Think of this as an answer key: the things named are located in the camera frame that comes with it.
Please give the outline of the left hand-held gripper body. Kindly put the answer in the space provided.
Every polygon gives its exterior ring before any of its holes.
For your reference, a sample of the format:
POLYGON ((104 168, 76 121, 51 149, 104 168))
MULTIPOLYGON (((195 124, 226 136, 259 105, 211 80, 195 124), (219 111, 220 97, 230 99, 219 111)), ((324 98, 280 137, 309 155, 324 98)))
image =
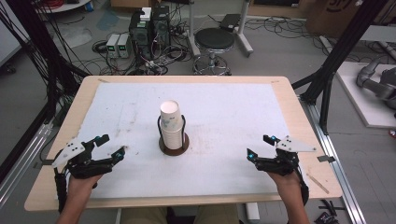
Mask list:
POLYGON ((92 152, 96 147, 93 139, 82 142, 77 138, 72 138, 55 156, 51 167, 57 169, 63 165, 73 177, 78 179, 111 172, 113 165, 105 164, 104 160, 95 161, 92 158, 92 152))

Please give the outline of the white round table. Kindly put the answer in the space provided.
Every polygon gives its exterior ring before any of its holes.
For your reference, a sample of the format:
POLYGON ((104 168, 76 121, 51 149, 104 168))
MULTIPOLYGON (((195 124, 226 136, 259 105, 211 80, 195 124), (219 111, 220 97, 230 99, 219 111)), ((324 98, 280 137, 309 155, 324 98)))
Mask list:
POLYGON ((34 6, 36 12, 58 13, 83 7, 91 0, 39 0, 34 6))

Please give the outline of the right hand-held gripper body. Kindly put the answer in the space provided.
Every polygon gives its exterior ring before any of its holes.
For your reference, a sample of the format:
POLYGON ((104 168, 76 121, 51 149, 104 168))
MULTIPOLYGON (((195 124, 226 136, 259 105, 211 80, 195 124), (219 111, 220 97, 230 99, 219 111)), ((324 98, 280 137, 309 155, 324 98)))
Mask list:
POLYGON ((276 149, 274 158, 261 158, 253 163, 259 171, 288 175, 299 171, 299 152, 315 152, 317 149, 289 135, 273 146, 276 149))

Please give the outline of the white board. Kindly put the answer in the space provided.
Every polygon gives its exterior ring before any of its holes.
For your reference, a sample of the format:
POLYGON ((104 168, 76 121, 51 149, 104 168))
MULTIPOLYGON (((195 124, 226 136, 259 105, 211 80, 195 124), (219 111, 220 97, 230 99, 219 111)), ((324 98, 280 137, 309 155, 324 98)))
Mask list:
POLYGON ((364 66, 366 63, 344 62, 337 76, 366 127, 396 129, 396 110, 387 107, 373 92, 357 86, 357 75, 364 66))

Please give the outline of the person's left hand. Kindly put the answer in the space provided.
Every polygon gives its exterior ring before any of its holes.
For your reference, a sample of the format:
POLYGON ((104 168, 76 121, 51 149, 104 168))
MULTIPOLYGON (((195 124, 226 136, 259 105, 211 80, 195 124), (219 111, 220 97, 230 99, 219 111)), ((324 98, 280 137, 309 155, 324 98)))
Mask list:
POLYGON ((88 200, 91 196, 93 186, 101 179, 102 175, 78 179, 73 176, 69 178, 68 198, 70 200, 88 200))

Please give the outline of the black flat device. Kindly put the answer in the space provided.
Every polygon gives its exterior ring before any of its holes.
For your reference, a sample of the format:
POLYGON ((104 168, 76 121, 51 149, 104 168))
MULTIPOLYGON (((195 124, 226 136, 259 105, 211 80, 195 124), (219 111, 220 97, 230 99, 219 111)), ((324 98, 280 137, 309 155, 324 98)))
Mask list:
POLYGON ((219 28, 228 32, 232 32, 240 21, 239 14, 226 14, 220 22, 219 28))

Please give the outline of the person's left leg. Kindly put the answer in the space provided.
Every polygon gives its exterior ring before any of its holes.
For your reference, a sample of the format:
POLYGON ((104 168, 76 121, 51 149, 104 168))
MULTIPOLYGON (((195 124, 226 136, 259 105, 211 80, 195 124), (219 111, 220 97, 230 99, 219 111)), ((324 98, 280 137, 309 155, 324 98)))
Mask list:
POLYGON ((120 224, 167 224, 166 216, 164 207, 122 209, 120 224))

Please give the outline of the person's right hand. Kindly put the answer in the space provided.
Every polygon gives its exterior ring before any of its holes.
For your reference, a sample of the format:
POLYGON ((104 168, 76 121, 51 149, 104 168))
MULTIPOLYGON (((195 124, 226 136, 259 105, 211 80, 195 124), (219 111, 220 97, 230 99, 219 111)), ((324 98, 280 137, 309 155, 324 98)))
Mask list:
POLYGON ((300 179, 295 172, 288 175, 275 173, 268 174, 276 183, 279 195, 284 197, 295 197, 301 194, 300 179))

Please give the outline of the black round stool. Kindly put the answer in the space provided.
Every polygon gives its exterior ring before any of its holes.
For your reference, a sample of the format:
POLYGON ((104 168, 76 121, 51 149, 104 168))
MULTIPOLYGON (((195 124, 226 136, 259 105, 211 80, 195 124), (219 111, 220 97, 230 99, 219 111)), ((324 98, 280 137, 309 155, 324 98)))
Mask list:
POLYGON ((229 76, 231 68, 220 54, 233 48, 233 34, 220 28, 205 28, 195 34, 195 45, 202 52, 192 65, 195 75, 229 76))

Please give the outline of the brown cup holder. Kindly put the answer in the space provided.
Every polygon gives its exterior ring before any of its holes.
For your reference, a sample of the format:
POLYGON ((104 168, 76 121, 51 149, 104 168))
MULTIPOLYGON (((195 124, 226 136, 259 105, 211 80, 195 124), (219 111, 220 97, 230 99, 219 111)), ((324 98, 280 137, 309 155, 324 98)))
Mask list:
POLYGON ((186 119, 181 116, 181 126, 175 131, 167 131, 162 125, 161 118, 157 120, 160 135, 159 148, 168 156, 179 156, 183 154, 190 145, 190 138, 185 133, 186 119))

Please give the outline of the grey metal stand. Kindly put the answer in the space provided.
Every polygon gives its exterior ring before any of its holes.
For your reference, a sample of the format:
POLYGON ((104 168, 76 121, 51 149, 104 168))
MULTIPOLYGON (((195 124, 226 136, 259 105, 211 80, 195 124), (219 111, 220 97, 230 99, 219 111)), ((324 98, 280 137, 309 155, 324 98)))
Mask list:
MULTIPOLYGON (((196 46, 195 37, 194 37, 194 0, 188 0, 188 1, 189 1, 189 8, 190 8, 189 9, 189 29, 187 30, 188 43, 189 43, 192 55, 194 57, 199 57, 201 55, 201 51, 196 46)), ((233 29, 236 32, 236 37, 239 40, 239 42, 241 43, 241 45, 242 45, 243 49, 245 50, 245 52, 247 53, 248 57, 250 56, 251 53, 254 52, 253 48, 249 44, 249 42, 244 34, 249 4, 250 4, 250 0, 243 0, 240 23, 237 27, 235 27, 233 29)))

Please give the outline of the black computer tower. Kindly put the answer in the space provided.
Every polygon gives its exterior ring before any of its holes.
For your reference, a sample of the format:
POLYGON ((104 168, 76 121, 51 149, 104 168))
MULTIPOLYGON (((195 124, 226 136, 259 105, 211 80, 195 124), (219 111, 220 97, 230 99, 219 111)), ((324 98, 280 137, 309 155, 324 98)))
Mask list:
POLYGON ((137 10, 131 17, 129 32, 134 43, 134 51, 139 52, 145 59, 151 59, 152 25, 151 21, 143 21, 142 10, 137 10))
POLYGON ((152 10, 151 21, 153 23, 156 42, 162 47, 170 45, 169 6, 158 6, 152 10))

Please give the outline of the wooden stick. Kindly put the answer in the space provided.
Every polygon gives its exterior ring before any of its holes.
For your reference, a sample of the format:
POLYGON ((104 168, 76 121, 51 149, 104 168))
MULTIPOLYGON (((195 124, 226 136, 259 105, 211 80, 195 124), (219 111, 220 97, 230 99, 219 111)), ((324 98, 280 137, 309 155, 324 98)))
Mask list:
POLYGON ((329 190, 325 188, 324 185, 321 184, 316 178, 314 178, 311 174, 306 174, 306 176, 310 179, 311 182, 313 182, 318 188, 321 189, 321 191, 325 192, 326 194, 329 194, 329 190))

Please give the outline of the white mat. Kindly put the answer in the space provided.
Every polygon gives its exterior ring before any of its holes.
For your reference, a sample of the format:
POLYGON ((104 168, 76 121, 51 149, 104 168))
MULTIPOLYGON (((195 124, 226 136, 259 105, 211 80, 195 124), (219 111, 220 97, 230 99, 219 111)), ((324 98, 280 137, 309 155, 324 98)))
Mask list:
POLYGON ((108 135, 92 156, 104 159, 120 147, 125 157, 104 175, 95 199, 265 194, 272 179, 247 159, 276 152, 263 136, 289 130, 269 84, 102 83, 78 131, 78 140, 108 135), (186 152, 168 156, 159 147, 157 119, 167 100, 178 102, 190 138, 186 152))

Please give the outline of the stack of white paper cups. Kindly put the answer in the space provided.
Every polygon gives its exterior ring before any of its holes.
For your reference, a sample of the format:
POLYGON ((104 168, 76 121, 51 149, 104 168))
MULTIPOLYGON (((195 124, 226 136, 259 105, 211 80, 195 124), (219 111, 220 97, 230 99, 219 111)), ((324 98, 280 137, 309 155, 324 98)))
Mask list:
POLYGON ((160 128, 165 146, 172 150, 181 148, 183 119, 178 103, 174 100, 165 101, 160 110, 160 128))

